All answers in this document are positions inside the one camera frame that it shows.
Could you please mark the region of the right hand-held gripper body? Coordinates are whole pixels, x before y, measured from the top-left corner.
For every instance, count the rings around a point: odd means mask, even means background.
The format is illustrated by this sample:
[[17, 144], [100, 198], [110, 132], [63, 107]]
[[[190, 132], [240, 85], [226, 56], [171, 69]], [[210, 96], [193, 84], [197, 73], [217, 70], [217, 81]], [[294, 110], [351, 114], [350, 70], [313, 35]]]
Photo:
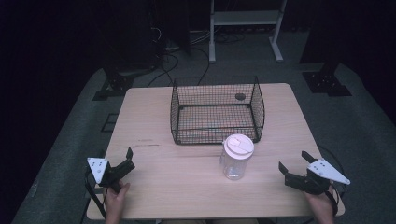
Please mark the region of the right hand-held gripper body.
[[308, 163], [306, 175], [296, 175], [284, 168], [285, 185], [309, 194], [319, 195], [328, 190], [332, 182], [349, 185], [351, 181], [325, 159]]

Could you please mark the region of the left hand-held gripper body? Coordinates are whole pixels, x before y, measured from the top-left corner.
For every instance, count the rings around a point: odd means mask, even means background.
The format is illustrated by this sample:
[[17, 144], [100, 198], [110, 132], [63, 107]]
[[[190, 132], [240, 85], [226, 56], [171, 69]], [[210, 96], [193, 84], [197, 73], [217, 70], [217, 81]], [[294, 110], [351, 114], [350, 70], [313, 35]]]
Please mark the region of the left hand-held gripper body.
[[95, 182], [103, 188], [112, 188], [117, 193], [120, 192], [120, 164], [112, 167], [107, 159], [88, 158], [87, 162], [92, 171]]

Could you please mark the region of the person's left hand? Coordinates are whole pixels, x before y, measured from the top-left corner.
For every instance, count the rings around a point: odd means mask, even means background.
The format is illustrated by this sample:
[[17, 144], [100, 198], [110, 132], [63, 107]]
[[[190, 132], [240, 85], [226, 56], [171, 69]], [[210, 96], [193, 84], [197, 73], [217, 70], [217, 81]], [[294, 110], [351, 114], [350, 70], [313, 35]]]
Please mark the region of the person's left hand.
[[112, 188], [106, 188], [105, 194], [105, 209], [106, 209], [106, 224], [119, 224], [122, 218], [122, 213], [125, 205], [126, 194], [130, 188], [130, 184], [123, 184], [120, 181], [120, 192], [117, 193]]

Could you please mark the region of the person's right hand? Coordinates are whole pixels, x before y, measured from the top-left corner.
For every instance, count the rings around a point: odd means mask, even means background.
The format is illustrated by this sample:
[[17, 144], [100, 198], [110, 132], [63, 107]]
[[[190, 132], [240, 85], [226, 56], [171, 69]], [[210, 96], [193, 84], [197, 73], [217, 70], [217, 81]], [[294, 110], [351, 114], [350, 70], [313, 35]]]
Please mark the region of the person's right hand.
[[325, 193], [314, 195], [305, 192], [304, 196], [318, 224], [334, 224], [332, 200]]

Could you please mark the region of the clear jar with white lid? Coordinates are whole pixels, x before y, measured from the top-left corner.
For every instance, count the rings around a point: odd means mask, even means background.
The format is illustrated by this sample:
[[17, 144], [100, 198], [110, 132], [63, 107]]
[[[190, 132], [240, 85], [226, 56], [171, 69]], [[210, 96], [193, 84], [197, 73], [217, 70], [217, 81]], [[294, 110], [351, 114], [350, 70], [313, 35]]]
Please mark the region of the clear jar with white lid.
[[239, 133], [228, 136], [222, 143], [219, 158], [224, 175], [231, 180], [241, 179], [253, 153], [254, 144], [249, 137]]

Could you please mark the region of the black stand base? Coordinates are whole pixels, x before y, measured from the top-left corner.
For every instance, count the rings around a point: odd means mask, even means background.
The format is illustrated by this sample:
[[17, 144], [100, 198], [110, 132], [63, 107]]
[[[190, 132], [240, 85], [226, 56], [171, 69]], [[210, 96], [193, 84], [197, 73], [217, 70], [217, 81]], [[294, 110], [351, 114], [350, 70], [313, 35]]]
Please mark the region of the black stand base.
[[351, 96], [349, 89], [335, 75], [339, 62], [326, 62], [320, 70], [303, 72], [303, 77], [313, 93], [326, 93], [331, 97]]
[[124, 96], [132, 88], [134, 80], [157, 69], [157, 65], [133, 63], [105, 64], [103, 70], [106, 80], [102, 88], [93, 96], [94, 101], [105, 101], [109, 97]]

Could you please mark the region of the white metal stand frame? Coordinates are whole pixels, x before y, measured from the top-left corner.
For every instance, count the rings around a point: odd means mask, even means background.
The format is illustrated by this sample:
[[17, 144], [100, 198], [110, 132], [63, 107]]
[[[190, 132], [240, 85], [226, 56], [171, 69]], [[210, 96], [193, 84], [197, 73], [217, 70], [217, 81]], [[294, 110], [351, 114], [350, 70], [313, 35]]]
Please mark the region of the white metal stand frame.
[[277, 44], [281, 24], [284, 18], [288, 0], [281, 0], [277, 10], [256, 10], [256, 11], [216, 11], [215, 0], [211, 0], [208, 60], [211, 63], [216, 61], [215, 28], [220, 26], [247, 26], [247, 25], [274, 25], [273, 35], [269, 37], [269, 43], [275, 55], [276, 61], [284, 61]]

